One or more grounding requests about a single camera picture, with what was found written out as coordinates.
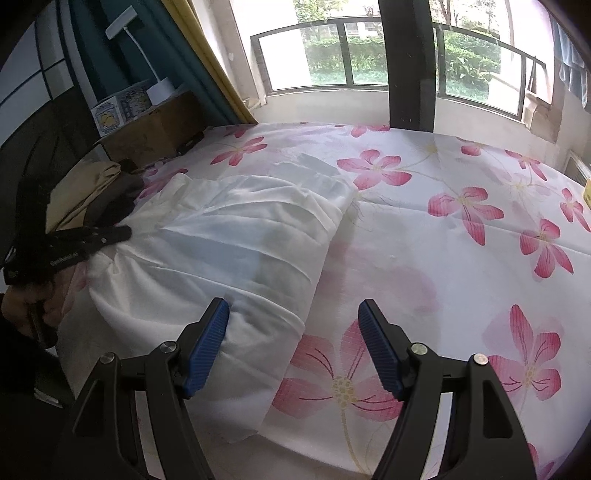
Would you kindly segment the person left hand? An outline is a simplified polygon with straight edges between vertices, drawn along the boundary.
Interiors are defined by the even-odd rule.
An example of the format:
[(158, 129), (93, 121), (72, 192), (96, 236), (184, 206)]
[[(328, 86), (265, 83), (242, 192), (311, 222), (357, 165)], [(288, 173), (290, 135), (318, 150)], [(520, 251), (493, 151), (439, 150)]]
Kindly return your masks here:
[(32, 336), (30, 317), (41, 318), (46, 325), (57, 328), (63, 318), (73, 274), (74, 268), (69, 268), (59, 272), (45, 285), (10, 286), (1, 295), (1, 325), (29, 337)]

